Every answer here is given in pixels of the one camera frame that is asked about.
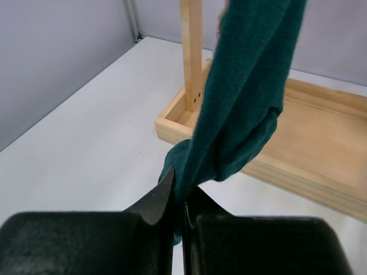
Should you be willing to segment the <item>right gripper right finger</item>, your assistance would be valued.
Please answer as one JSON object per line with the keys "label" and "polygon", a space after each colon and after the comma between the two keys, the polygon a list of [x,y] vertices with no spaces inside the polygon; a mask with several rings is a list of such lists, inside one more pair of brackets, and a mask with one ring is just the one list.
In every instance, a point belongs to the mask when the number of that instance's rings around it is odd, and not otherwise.
{"label": "right gripper right finger", "polygon": [[186,198],[183,208],[184,229],[207,229],[235,220],[235,216],[227,212],[200,187],[195,187]]}

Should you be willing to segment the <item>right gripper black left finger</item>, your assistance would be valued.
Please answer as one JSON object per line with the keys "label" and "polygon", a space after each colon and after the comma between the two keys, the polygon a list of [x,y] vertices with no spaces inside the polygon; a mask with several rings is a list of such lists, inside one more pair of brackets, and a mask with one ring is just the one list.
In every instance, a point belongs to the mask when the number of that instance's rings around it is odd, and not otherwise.
{"label": "right gripper black left finger", "polygon": [[170,219],[174,209],[174,184],[175,169],[170,167],[153,189],[123,212],[139,216],[150,226]]}

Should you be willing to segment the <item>dark green patterned sock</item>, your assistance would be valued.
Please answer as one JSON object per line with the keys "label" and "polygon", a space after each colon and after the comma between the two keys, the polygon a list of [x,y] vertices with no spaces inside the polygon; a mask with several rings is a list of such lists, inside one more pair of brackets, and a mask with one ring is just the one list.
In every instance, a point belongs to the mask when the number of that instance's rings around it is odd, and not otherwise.
{"label": "dark green patterned sock", "polygon": [[175,170],[175,244],[191,189],[239,172],[275,132],[305,7],[299,0],[226,2],[193,136],[163,166]]}

